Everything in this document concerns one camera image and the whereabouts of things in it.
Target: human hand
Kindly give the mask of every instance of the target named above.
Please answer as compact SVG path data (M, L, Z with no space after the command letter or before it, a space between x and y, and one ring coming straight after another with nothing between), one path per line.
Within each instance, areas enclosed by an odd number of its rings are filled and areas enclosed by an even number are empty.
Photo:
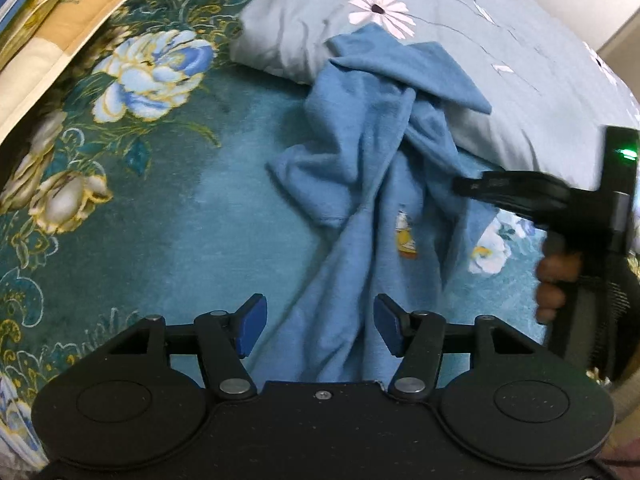
M542 253L545 257L536 267L536 277L540 284L536 289L536 320L540 324L547 324L556 318L559 308L564 306L566 298L557 282L575 282L580 276L582 257L580 254L549 254L545 241Z

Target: green light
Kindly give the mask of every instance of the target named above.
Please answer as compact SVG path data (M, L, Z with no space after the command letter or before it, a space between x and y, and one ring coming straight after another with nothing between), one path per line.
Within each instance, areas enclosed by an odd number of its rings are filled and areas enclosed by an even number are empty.
M628 158L628 160L636 160L638 158L638 153L634 150L616 150L616 152L623 157Z

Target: teal floral bedsheet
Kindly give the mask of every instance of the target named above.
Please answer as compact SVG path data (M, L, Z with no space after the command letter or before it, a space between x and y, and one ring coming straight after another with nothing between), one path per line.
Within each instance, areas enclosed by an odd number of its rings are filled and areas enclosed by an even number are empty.
M190 322L253 292L270 300L268 332L326 255L264 167L305 140L306 89L228 61L247 1L131 0L41 101L0 193L4 480L46 464L30 406L65 368L141 316ZM491 313L539 338L541 241L501 212L443 314ZM467 365L449 362L443 380Z

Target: metal bolt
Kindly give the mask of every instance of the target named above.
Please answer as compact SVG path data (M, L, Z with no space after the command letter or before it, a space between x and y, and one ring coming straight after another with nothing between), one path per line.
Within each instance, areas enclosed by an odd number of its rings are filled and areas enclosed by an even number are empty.
M334 394L332 394L331 392L328 392L327 390L318 390L316 392L316 399L318 400L329 400L333 396Z
M220 390L229 395L245 394L251 389L249 381L239 378L225 379L220 383Z
M417 377L403 377L398 379L394 386L396 390L404 394L419 394L427 387L424 381Z

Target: gray pillow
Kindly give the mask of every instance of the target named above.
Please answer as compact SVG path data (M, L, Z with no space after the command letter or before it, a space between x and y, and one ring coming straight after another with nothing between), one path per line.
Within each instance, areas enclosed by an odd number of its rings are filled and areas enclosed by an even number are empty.
M533 0L253 0L234 61L310 84L326 40L378 23L403 43L437 41L494 107L450 106L460 147L507 170L597 187L601 125L638 127L638 104L586 44Z

